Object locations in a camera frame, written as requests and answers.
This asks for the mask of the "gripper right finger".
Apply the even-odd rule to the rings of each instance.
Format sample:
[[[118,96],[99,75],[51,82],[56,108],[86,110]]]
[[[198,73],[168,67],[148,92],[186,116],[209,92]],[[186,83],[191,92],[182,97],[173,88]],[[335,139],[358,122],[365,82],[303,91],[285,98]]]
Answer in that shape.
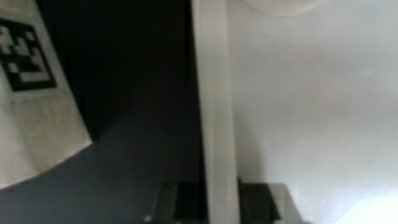
[[[239,181],[241,224],[312,224],[283,183]]]

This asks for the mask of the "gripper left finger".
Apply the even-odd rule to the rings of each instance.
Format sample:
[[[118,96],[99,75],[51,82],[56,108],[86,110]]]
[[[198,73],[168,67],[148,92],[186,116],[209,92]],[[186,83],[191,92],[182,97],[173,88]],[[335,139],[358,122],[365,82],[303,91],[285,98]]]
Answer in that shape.
[[[161,185],[145,224],[209,224],[205,189],[196,182]]]

